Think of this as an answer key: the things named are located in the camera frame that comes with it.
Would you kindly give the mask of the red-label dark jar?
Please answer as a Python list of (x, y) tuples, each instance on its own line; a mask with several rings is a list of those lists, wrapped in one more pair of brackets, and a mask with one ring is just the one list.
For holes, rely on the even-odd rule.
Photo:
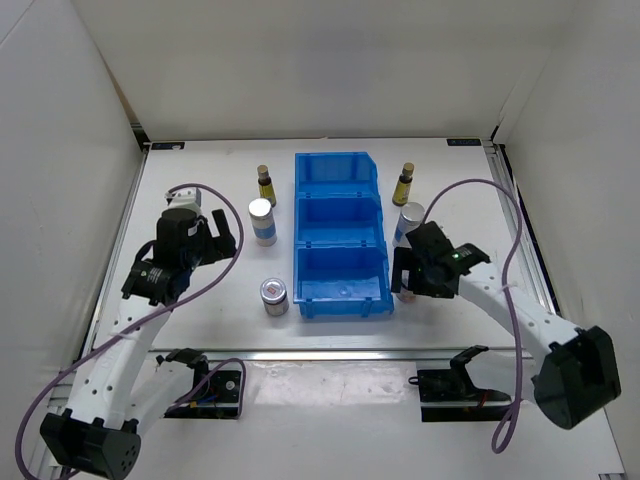
[(396, 294), (396, 297), (404, 303), (413, 303), (416, 301), (416, 295), (404, 287), (400, 289), (400, 292)]
[(284, 315), (289, 308), (285, 283), (279, 278), (268, 278), (260, 286), (260, 296), (268, 315)]

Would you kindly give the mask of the silver-cap white jar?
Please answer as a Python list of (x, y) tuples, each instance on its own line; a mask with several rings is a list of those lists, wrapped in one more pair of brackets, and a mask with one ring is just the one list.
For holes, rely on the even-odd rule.
[(256, 242), (262, 247), (270, 247), (277, 241), (273, 208), (268, 199), (257, 198), (248, 206), (252, 229)]
[(394, 248), (410, 247), (406, 234), (420, 226), (424, 215), (424, 207), (417, 202), (408, 202), (401, 208), (392, 241)]

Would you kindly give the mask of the brown dropper bottle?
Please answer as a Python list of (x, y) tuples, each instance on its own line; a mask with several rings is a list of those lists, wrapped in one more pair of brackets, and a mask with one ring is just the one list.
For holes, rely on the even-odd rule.
[(408, 202), (411, 184), (413, 181), (414, 164), (406, 162), (401, 174), (398, 177), (396, 186), (392, 195), (392, 203), (396, 206), (404, 206)]
[(260, 197), (267, 199), (271, 206), (275, 207), (277, 199), (268, 167), (264, 164), (259, 165), (257, 174)]

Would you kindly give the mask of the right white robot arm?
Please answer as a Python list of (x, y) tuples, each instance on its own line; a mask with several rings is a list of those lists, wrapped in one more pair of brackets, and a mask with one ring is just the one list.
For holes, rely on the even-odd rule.
[(459, 247), (435, 222), (408, 232), (394, 249), (391, 290), (450, 299), (460, 296), (488, 314), (534, 358), (533, 399), (556, 426), (569, 430), (621, 394), (613, 341), (598, 326), (583, 329), (547, 311), (516, 287), (504, 287), (490, 257)]

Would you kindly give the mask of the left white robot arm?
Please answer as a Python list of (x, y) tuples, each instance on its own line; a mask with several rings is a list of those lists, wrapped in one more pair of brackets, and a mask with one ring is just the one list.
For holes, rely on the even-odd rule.
[(195, 204), (162, 212), (155, 239), (140, 248), (121, 289), (110, 339), (86, 356), (92, 368), (64, 411), (41, 423), (40, 435), (60, 465), (124, 479), (158, 419), (211, 397), (208, 359), (190, 348), (160, 357), (154, 376), (141, 386), (135, 382), (156, 336), (186, 304), (182, 295), (195, 269), (237, 257), (223, 210), (210, 219)]

